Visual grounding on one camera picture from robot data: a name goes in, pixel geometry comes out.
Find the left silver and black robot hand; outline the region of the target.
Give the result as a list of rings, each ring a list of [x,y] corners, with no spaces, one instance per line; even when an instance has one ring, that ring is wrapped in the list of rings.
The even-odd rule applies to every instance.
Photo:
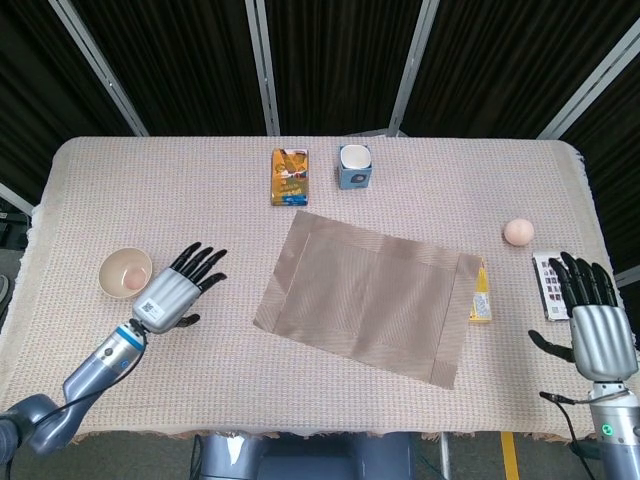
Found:
[[[200,242],[188,246],[141,292],[132,307],[130,322],[145,332],[163,334],[184,324],[192,305],[227,275],[212,273],[227,250],[202,248]]]

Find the right silver and black robot hand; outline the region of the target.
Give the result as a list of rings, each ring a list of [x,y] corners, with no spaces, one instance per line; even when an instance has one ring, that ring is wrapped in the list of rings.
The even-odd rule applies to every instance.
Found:
[[[532,263],[546,319],[568,321],[571,335],[567,347],[531,330],[533,343],[592,382],[624,382],[636,374],[634,337],[607,271],[567,252],[537,252]]]

